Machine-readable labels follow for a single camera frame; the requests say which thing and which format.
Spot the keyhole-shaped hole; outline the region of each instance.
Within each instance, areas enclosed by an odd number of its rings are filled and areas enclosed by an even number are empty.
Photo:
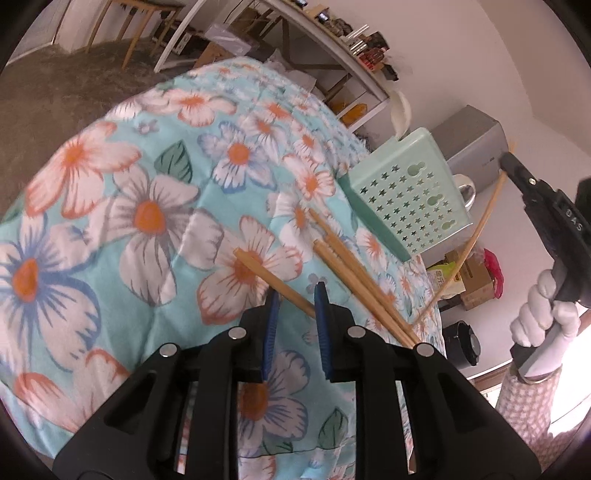
[[[423,168],[425,168],[425,162],[422,161],[415,165],[410,165],[407,172],[411,177],[416,177]]]
[[[449,222],[445,222],[445,223],[444,223],[444,224],[441,226],[441,228],[443,228],[444,230],[449,230],[449,229],[452,227],[452,225],[453,225],[454,223],[456,223],[456,221],[455,221],[455,220],[450,220]]]
[[[432,207],[435,207],[435,205],[437,205],[439,203],[439,200],[441,200],[442,198],[443,198],[443,195],[440,193],[437,196],[434,195],[432,197],[429,197],[427,200],[427,203],[429,205],[431,205]]]

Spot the gray box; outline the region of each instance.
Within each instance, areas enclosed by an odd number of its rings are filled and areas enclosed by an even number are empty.
[[[509,151],[501,124],[479,109],[467,105],[431,134],[453,174],[472,179],[482,192],[499,176],[499,159]]]

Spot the floral tablecloth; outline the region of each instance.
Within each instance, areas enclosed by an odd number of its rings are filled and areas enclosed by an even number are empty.
[[[55,456],[161,344],[206,343],[261,304],[236,247],[310,300],[326,282],[392,342],[313,255],[304,214],[326,215],[416,317],[431,295],[421,258],[386,252],[335,180],[366,155],[314,96],[248,59],[157,85],[67,141],[0,225],[0,396],[29,444]],[[417,333],[443,351],[437,312]],[[354,385],[325,381],[316,325],[287,302],[275,351],[268,383],[239,391],[241,478],[351,478]]]

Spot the green plastic basket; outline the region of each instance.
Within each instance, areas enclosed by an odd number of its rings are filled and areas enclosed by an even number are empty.
[[[339,180],[357,216],[401,261],[472,223],[439,147],[419,128],[391,138]]]

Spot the bundle of chopsticks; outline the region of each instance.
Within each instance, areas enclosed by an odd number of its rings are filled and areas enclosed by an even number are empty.
[[[402,318],[375,280],[340,240],[339,236],[332,231],[328,223],[313,209],[309,210],[309,215],[324,232],[324,241],[316,240],[314,242],[314,252],[400,345],[413,348],[420,343],[421,340],[414,333],[412,327]],[[246,268],[263,279],[306,315],[316,318],[314,306],[308,300],[269,272],[255,258],[239,248],[234,250],[234,254]]]

